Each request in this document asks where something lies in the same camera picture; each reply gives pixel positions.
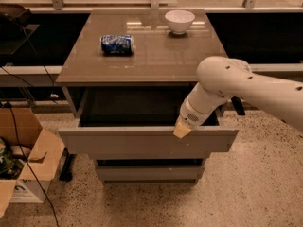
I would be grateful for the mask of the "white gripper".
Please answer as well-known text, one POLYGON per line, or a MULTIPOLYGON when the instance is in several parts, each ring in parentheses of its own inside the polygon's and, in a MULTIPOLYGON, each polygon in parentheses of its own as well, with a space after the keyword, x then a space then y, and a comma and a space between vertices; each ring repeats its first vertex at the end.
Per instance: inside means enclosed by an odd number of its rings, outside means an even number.
POLYGON ((217 104, 213 100, 199 101, 197 105, 192 106, 186 98, 181 105, 173 135, 180 139, 187 136, 192 128, 203 125, 216 107, 217 104))

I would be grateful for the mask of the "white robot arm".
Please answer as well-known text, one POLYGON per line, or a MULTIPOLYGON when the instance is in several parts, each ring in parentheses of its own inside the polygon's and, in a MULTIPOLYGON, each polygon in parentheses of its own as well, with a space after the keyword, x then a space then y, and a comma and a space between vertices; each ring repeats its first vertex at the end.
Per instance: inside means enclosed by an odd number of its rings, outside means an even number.
POLYGON ((183 138, 213 111, 238 97, 303 131, 303 83, 255 74, 246 61, 208 57, 196 70, 195 87, 181 105, 173 134, 183 138))

